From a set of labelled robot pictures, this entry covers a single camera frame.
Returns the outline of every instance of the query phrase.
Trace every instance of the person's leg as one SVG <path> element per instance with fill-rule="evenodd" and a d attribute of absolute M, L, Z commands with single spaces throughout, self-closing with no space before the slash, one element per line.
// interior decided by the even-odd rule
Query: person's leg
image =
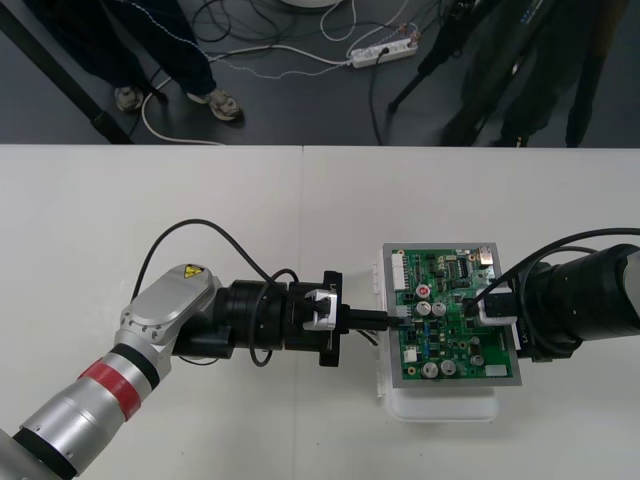
<path fill-rule="evenodd" d="M 240 107 L 227 92 L 217 88 L 209 61 L 193 45 L 197 43 L 196 38 L 177 0 L 136 0 L 134 3 L 147 9 L 162 28 L 131 2 L 107 0 L 106 5 L 191 100 L 209 105 L 220 120 L 237 118 Z M 173 38 L 167 31 L 186 42 Z"/>
<path fill-rule="evenodd" d="M 97 1 L 25 0 L 25 4 L 88 73 L 114 88 L 146 81 L 138 59 L 120 42 Z"/>
<path fill-rule="evenodd" d="M 522 12 L 531 0 L 504 0 L 489 19 L 490 25 L 480 40 L 480 46 L 473 63 L 465 74 L 462 84 L 462 101 L 467 103 L 473 98 L 476 86 L 481 85 L 487 73 L 493 67 L 498 51 L 508 45 L 512 32 L 517 28 Z"/>
<path fill-rule="evenodd" d="M 527 142 L 549 123 L 560 97 L 577 81 L 593 30 L 594 0 L 568 0 L 558 5 L 541 33 L 536 63 L 518 97 L 504 116 L 505 145 Z"/>

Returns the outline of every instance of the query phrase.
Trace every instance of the yellow warning sticker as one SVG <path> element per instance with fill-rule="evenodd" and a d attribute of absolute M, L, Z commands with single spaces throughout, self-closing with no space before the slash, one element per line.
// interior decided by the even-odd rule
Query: yellow warning sticker
<path fill-rule="evenodd" d="M 184 278 L 191 278 L 202 272 L 204 272 L 204 268 L 202 267 L 198 267 L 197 265 L 187 265 L 184 269 Z"/>

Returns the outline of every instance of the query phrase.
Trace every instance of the green circuit board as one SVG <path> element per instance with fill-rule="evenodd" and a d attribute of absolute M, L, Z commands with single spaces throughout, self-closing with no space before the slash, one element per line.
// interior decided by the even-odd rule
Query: green circuit board
<path fill-rule="evenodd" d="M 396 255 L 396 260 L 402 259 L 406 285 L 404 290 L 395 291 L 396 305 L 400 316 L 409 319 L 399 329 L 402 378 L 432 378 L 425 377 L 423 366 L 427 363 L 432 370 L 433 364 L 438 366 L 435 378 L 442 380 L 512 378 L 504 327 L 483 326 L 477 317 L 464 315 L 465 299 L 469 301 L 494 279 L 492 261 L 489 263 L 486 256 L 481 259 L 480 249 L 393 253 L 402 255 Z M 428 297 L 421 298 L 425 291 Z M 455 364 L 455 373 L 451 373 L 450 362 L 443 365 L 446 360 Z"/>

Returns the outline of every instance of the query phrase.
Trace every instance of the sneaker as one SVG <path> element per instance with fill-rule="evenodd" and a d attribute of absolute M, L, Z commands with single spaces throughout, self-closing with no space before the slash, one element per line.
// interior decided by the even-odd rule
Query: sneaker
<path fill-rule="evenodd" d="M 116 88 L 116 105 L 123 112 L 135 112 L 142 106 L 144 95 L 137 87 Z"/>
<path fill-rule="evenodd" d="M 242 113 L 236 99 L 224 90 L 220 90 L 218 88 L 207 95 L 194 95 L 192 93 L 187 93 L 187 97 L 200 105 L 208 104 L 216 118 L 223 122 L 235 120 Z"/>
<path fill-rule="evenodd" d="M 489 144 L 490 147 L 506 147 L 506 148 L 525 148 L 529 143 L 527 137 L 515 137 L 506 138 L 502 137 L 499 140 L 494 140 Z"/>

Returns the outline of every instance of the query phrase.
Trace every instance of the cable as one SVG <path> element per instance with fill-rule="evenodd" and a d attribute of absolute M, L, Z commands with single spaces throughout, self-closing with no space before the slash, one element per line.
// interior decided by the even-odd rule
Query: cable
<path fill-rule="evenodd" d="M 382 136 L 380 135 L 380 129 L 378 128 L 378 120 L 376 120 L 376 111 L 373 108 L 373 89 L 376 85 L 376 74 L 378 73 L 378 65 L 380 65 L 380 59 L 383 55 L 389 53 L 388 48 L 383 48 L 376 58 L 376 63 L 373 66 L 373 70 L 371 71 L 371 83 L 369 84 L 369 113 L 371 113 L 371 123 L 373 125 L 373 134 L 376 136 L 376 141 L 378 145 L 384 146 L 382 142 Z"/>
<path fill-rule="evenodd" d="M 220 360 L 219 358 L 216 358 L 215 360 L 212 360 L 210 362 L 205 362 L 205 363 L 198 363 L 198 362 L 194 362 L 193 360 L 189 360 L 188 358 L 185 357 L 178 357 L 180 360 L 182 360 L 183 362 L 187 362 L 191 365 L 196 365 L 198 367 L 208 367 L 209 365 L 213 365 L 214 363 L 216 363 L 218 360 Z"/>
<path fill-rule="evenodd" d="M 204 9 L 206 9 L 207 12 L 209 12 L 209 18 L 211 18 L 211 21 L 213 22 L 213 24 L 220 26 L 216 21 L 215 16 L 213 15 L 213 11 L 211 10 L 211 4 L 215 2 L 220 2 L 220 6 L 222 6 L 223 1 L 224 0 L 202 0 L 202 6 L 198 10 L 196 10 L 196 13 L 194 13 L 193 17 L 191 17 L 191 30 L 193 30 L 193 34 L 201 42 L 206 42 L 206 43 L 220 42 L 225 38 L 227 38 L 231 33 L 231 17 L 229 16 L 228 13 L 226 13 L 224 9 L 223 9 L 223 14 L 225 14 L 227 17 L 227 29 L 222 33 L 221 36 L 219 36 L 218 38 L 203 38 L 196 33 L 196 26 L 195 26 L 196 18 L 198 18 L 198 15 L 200 15 L 200 12 L 204 11 Z"/>
<path fill-rule="evenodd" d="M 400 7 L 400 10 L 398 10 L 398 12 L 390 19 L 388 20 L 384 26 L 390 25 L 393 22 L 396 21 L 396 19 L 402 14 L 402 12 L 404 11 L 404 9 L 407 7 L 407 5 L 409 4 L 409 0 L 404 0 L 404 3 L 402 4 L 402 6 Z M 351 55 L 351 50 L 353 50 L 353 48 L 359 44 L 362 40 L 364 40 L 367 37 L 370 37 L 371 35 L 373 35 L 374 33 L 379 32 L 380 30 L 382 30 L 384 28 L 384 26 L 381 27 L 377 27 L 374 28 L 373 30 L 371 30 L 370 32 L 365 33 L 364 35 L 362 35 L 360 38 L 358 38 L 355 42 L 353 42 L 351 44 L 351 46 L 347 49 L 347 58 L 349 58 L 349 56 Z"/>
<path fill-rule="evenodd" d="M 291 275 L 291 278 L 293 278 L 293 281 L 296 283 L 300 282 L 300 279 L 298 278 L 298 275 L 296 274 L 296 272 L 294 272 L 293 270 L 291 270 L 290 268 L 283 268 L 282 270 L 278 270 L 276 273 L 274 273 L 271 276 L 271 279 L 275 282 L 278 277 L 281 277 L 282 275 Z M 265 367 L 269 361 L 271 360 L 271 357 L 273 356 L 273 351 L 272 350 L 268 350 L 267 351 L 267 356 L 264 358 L 264 360 L 258 360 L 258 356 L 256 355 L 256 320 L 258 317 L 258 309 L 260 308 L 260 304 L 262 303 L 263 300 L 266 299 L 266 293 L 267 290 L 269 289 L 270 285 L 268 283 L 266 283 L 262 289 L 260 290 L 260 293 L 258 294 L 258 297 L 256 298 L 256 303 L 253 306 L 253 310 L 251 311 L 251 318 L 249 320 L 249 342 L 248 342 L 248 347 L 249 347 L 249 355 L 251 355 L 251 360 L 253 361 L 253 364 L 256 367 Z"/>
<path fill-rule="evenodd" d="M 322 18 L 320 19 L 320 31 L 322 32 L 322 35 L 324 36 L 324 38 L 326 38 L 330 42 L 342 42 L 347 38 L 349 38 L 351 35 L 353 35 L 353 31 L 356 29 L 356 22 L 358 21 L 357 14 L 356 14 L 356 0 L 351 0 L 351 11 L 353 12 L 353 23 L 351 24 L 351 30 L 349 30 L 349 33 L 347 33 L 343 37 L 335 38 L 335 37 L 330 37 L 329 35 L 327 35 L 327 32 L 325 32 L 324 30 L 325 19 L 331 12 L 333 12 L 336 8 L 338 8 L 340 3 L 342 3 L 342 0 L 338 0 L 336 4 L 333 7 L 331 7 L 329 10 L 327 10 L 325 14 L 322 16 Z"/>
<path fill-rule="evenodd" d="M 484 298 L 486 298 L 489 293 L 491 293 L 502 283 L 515 279 L 520 272 L 522 272 L 526 267 L 529 266 L 531 262 L 537 261 L 540 257 L 546 256 L 557 248 L 563 247 L 569 243 L 578 242 L 587 238 L 608 237 L 612 235 L 640 236 L 640 228 L 602 228 L 599 230 L 589 230 L 587 232 L 576 233 L 575 235 L 569 235 L 568 237 L 556 240 L 555 242 L 552 242 L 549 245 L 536 250 L 531 255 L 518 262 L 516 265 L 511 267 L 509 270 L 507 270 L 505 273 L 491 282 L 491 284 L 489 284 L 487 288 L 485 288 L 480 294 L 476 295 L 467 304 L 467 307 L 465 308 L 465 314 L 471 316 L 472 308 L 474 307 L 474 305 L 477 305 L 481 300 L 484 300 Z"/>
<path fill-rule="evenodd" d="M 366 338 L 369 343 L 371 345 L 373 345 L 374 347 L 378 346 L 378 342 L 376 342 L 373 337 L 369 336 L 367 333 L 363 332 L 362 330 L 356 330 L 356 332 L 358 332 L 360 335 L 362 335 L 364 338 Z"/>
<path fill-rule="evenodd" d="M 525 324 L 529 328 L 529 331 L 531 332 L 531 335 L 536 340 L 536 342 L 542 345 L 543 348 L 545 348 L 550 352 L 558 353 L 560 355 L 569 355 L 575 352 L 578 348 L 580 348 L 580 345 L 582 345 L 582 340 L 577 338 L 575 339 L 573 344 L 565 347 L 563 345 L 558 345 L 553 342 L 550 342 L 549 340 L 544 338 L 542 335 L 540 335 L 540 332 L 538 332 L 538 329 L 536 328 L 534 322 L 531 320 L 531 315 L 529 314 L 529 309 L 527 308 L 527 302 L 526 302 L 527 280 L 529 279 L 531 270 L 533 270 L 533 268 L 538 263 L 540 263 L 541 260 L 545 259 L 550 255 L 553 255 L 555 253 L 560 253 L 560 252 L 595 253 L 597 252 L 597 250 L 594 250 L 593 248 L 586 248 L 586 247 L 579 247 L 579 246 L 559 247 L 559 248 L 556 248 L 555 250 L 545 253 L 544 255 L 539 256 L 536 260 L 531 262 L 529 266 L 527 266 L 522 273 L 522 277 L 520 278 L 520 285 L 518 286 L 518 302 L 520 303 L 520 313 L 522 315 L 522 319 L 524 320 Z"/>
<path fill-rule="evenodd" d="M 146 258 L 144 259 L 142 268 L 140 269 L 140 273 L 138 274 L 138 279 L 136 280 L 136 285 L 135 285 L 135 288 L 133 289 L 133 295 L 131 296 L 132 302 L 140 293 L 142 280 L 144 279 L 144 275 L 147 272 L 147 269 L 149 268 L 149 263 L 151 262 L 151 258 L 153 257 L 153 254 L 155 253 L 160 243 L 165 238 L 167 238 L 167 236 L 169 236 L 171 232 L 178 230 L 179 228 L 185 227 L 187 225 L 204 225 L 205 227 L 212 228 L 213 230 L 218 232 L 222 236 L 222 238 L 224 238 L 227 242 L 229 242 L 233 248 L 235 248 L 235 250 L 240 254 L 240 256 L 245 260 L 245 262 L 247 262 L 249 266 L 251 266 L 251 268 L 253 268 L 256 271 L 256 273 L 260 275 L 265 282 L 267 282 L 269 286 L 273 287 L 282 296 L 287 297 L 289 301 L 294 302 L 296 305 L 304 309 L 311 309 L 311 310 L 316 309 L 316 307 L 310 301 L 293 295 L 291 292 L 289 292 L 288 290 L 285 290 L 280 285 L 278 285 L 274 280 L 272 280 L 271 277 L 262 268 L 260 268 L 260 266 L 249 256 L 249 254 L 244 250 L 244 248 L 242 248 L 240 244 L 231 235 L 229 235 L 222 227 L 219 227 L 218 225 L 216 225 L 213 222 L 210 222 L 209 220 L 202 220 L 199 218 L 191 218 L 189 220 L 183 220 L 181 222 L 176 223 L 172 227 L 169 227 L 167 230 L 165 230 L 162 233 L 162 235 L 160 235 L 157 238 L 157 240 L 153 243 L 153 245 L 151 246 L 151 249 L 149 250 L 149 253 L 147 253 Z"/>

